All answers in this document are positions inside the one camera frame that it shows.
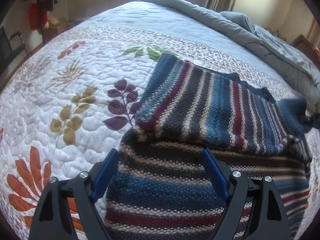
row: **black chair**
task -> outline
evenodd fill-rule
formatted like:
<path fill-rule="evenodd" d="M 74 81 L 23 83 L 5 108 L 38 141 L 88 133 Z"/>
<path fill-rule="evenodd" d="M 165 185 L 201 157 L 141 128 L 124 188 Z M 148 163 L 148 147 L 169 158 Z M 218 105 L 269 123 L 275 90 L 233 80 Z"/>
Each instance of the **black chair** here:
<path fill-rule="evenodd" d="M 15 37 L 19 36 L 21 40 L 21 45 L 16 49 L 12 50 L 10 41 Z M 6 67 L 17 57 L 23 50 L 26 50 L 26 45 L 24 44 L 21 38 L 21 31 L 13 34 L 10 39 L 7 38 L 7 35 L 4 32 L 4 28 L 0 28 L 0 74 L 6 69 Z"/>

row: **chair armrest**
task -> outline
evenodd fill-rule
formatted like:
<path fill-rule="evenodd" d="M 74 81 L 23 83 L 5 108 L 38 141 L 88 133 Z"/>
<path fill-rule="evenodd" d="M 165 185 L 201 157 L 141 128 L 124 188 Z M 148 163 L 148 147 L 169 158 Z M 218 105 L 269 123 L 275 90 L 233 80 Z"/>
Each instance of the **chair armrest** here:
<path fill-rule="evenodd" d="M 17 31 L 15 34 L 11 35 L 9 41 L 11 41 L 15 36 L 19 35 L 20 39 L 21 39 L 21 31 Z"/>

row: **red bag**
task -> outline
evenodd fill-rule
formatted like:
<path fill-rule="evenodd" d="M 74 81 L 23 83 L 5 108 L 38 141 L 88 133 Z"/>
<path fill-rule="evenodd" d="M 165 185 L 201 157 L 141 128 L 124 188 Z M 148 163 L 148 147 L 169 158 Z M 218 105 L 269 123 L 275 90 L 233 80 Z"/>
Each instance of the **red bag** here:
<path fill-rule="evenodd" d="M 31 30 L 40 29 L 39 16 L 42 16 L 42 24 L 45 25 L 48 21 L 47 11 L 39 3 L 33 3 L 29 7 L 29 22 Z"/>

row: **yellow leaf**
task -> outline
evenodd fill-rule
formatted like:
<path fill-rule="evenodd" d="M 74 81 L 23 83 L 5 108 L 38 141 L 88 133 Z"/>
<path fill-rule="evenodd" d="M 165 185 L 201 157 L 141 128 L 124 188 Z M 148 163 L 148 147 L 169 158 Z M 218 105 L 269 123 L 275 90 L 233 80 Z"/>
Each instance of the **yellow leaf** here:
<path fill-rule="evenodd" d="M 66 126 L 68 128 L 73 129 L 74 131 L 78 130 L 82 124 L 82 120 L 79 117 L 72 118 L 69 122 L 67 122 Z"/>
<path fill-rule="evenodd" d="M 81 100 L 81 95 L 75 95 L 72 99 L 71 99 L 71 101 L 73 102 L 73 103 L 77 103 L 77 102 L 79 102 Z"/>
<path fill-rule="evenodd" d="M 67 128 L 67 132 L 63 135 L 63 141 L 65 142 L 66 145 L 71 145 L 75 144 L 76 142 L 76 134 L 75 131 Z"/>
<path fill-rule="evenodd" d="M 60 132 L 61 128 L 62 128 L 62 124 L 61 124 L 60 120 L 52 119 L 51 124 L 50 124 L 51 132 Z"/>
<path fill-rule="evenodd" d="M 89 104 L 82 104 L 78 106 L 78 108 L 75 110 L 75 114 L 82 114 L 84 111 L 88 110 Z"/>
<path fill-rule="evenodd" d="M 88 104 L 94 104 L 96 102 L 95 96 L 90 96 L 88 98 L 84 98 L 81 100 L 81 103 L 88 103 Z"/>
<path fill-rule="evenodd" d="M 97 91 L 96 88 L 87 88 L 87 89 L 83 92 L 82 97 L 86 98 L 86 97 L 92 96 L 95 91 Z"/>
<path fill-rule="evenodd" d="M 63 108 L 60 112 L 60 119 L 62 121 L 69 119 L 71 113 L 71 106 L 67 105 L 65 108 Z"/>

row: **gray comforter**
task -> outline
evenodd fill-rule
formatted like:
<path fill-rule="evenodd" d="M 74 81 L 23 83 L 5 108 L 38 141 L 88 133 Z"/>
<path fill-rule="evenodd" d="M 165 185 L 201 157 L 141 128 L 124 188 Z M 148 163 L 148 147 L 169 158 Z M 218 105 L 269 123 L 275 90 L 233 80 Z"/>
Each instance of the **gray comforter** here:
<path fill-rule="evenodd" d="M 241 27 L 228 13 L 217 13 L 183 0 L 140 1 L 176 9 L 236 41 L 274 68 L 320 112 L 320 71 L 299 50 L 253 25 L 250 20 L 246 22 L 249 27 Z"/>

